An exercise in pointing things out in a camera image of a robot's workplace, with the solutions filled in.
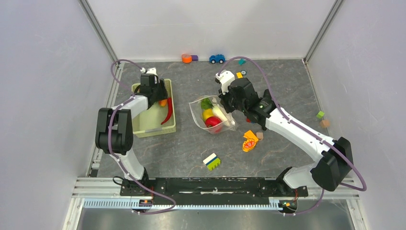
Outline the white toy radish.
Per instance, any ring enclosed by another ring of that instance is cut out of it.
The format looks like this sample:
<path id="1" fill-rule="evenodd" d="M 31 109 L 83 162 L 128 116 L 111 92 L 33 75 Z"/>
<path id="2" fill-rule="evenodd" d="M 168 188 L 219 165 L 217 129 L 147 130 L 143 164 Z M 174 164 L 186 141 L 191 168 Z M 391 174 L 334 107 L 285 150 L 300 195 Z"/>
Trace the white toy radish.
<path id="1" fill-rule="evenodd" d="M 212 112 L 214 116 L 218 117 L 224 125 L 227 127 L 231 127 L 231 123 L 225 113 L 222 111 L 222 108 L 219 105 L 214 105 L 212 108 Z"/>

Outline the clear dotted zip bag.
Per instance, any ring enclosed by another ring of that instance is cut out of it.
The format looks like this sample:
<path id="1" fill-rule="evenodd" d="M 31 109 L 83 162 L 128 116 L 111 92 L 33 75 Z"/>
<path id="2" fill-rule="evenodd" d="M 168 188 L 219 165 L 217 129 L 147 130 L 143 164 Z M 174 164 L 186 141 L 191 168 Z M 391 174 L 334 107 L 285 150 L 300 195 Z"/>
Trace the clear dotted zip bag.
<path id="1" fill-rule="evenodd" d="M 191 115 L 196 126 L 210 134 L 235 131 L 237 123 L 230 113 L 220 104 L 216 95 L 201 96 L 189 102 Z"/>

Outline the green leafy toy vegetable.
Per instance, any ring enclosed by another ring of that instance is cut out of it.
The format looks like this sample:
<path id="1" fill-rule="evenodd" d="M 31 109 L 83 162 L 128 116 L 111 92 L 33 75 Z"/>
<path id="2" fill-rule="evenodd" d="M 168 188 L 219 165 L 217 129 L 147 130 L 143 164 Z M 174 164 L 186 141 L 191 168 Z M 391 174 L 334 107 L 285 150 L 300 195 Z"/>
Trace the green leafy toy vegetable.
<path id="1" fill-rule="evenodd" d="M 200 106 L 202 110 L 207 110 L 207 109 L 212 109 L 213 104 L 210 100 L 210 98 L 203 98 L 200 100 Z"/>

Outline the yellow toy fruit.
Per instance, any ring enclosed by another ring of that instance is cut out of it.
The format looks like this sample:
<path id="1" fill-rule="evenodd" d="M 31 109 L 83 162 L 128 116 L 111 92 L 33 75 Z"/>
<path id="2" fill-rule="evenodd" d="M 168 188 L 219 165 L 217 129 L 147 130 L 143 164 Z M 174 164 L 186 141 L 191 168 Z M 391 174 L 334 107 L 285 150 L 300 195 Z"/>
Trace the yellow toy fruit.
<path id="1" fill-rule="evenodd" d="M 212 116 L 214 116 L 214 114 L 213 114 L 213 110 L 212 110 L 211 108 L 206 109 L 206 110 L 204 110 L 204 111 L 202 112 L 202 118 L 203 118 L 203 121 L 204 121 L 204 122 L 205 122 L 208 118 L 210 118 L 210 117 L 212 117 Z"/>

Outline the red toy tomato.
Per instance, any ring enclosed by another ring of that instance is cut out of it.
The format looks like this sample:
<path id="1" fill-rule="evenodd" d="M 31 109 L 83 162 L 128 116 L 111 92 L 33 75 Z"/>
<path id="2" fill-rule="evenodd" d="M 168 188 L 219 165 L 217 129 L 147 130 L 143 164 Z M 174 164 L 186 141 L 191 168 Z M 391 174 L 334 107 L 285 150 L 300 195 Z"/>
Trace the red toy tomato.
<path id="1" fill-rule="evenodd" d="M 221 132 L 223 128 L 223 122 L 216 116 L 212 116 L 205 121 L 205 125 L 211 134 L 217 134 Z"/>

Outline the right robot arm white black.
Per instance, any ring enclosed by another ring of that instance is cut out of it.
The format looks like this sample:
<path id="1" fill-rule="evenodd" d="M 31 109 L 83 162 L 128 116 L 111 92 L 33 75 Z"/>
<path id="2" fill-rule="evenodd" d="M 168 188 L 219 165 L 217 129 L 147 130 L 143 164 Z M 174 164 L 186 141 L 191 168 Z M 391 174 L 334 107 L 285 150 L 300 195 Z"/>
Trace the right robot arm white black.
<path id="1" fill-rule="evenodd" d="M 336 190 L 351 170 L 336 151 L 353 161 L 347 139 L 333 139 L 311 129 L 275 103 L 270 90 L 266 89 L 260 97 L 247 78 L 216 77 L 215 81 L 221 86 L 219 98 L 227 113 L 241 111 L 263 130 L 274 131 L 288 139 L 314 161 L 306 166 L 288 167 L 278 176 L 276 188 L 281 195 L 288 196 L 296 188 L 311 184 L 331 192 Z"/>

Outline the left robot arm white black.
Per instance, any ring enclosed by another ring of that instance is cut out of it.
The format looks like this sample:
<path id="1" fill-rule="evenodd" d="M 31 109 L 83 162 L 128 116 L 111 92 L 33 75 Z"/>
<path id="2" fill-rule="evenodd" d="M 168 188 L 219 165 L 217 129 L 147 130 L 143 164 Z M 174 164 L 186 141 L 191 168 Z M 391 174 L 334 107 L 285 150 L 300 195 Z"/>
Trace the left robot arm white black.
<path id="1" fill-rule="evenodd" d="M 142 74 L 133 95 L 123 103 L 98 111 L 95 144 L 119 165 L 124 178 L 133 181 L 132 189 L 138 195 L 150 190 L 148 174 L 137 159 L 134 150 L 133 119 L 155 103 L 168 99 L 165 81 L 154 73 Z"/>

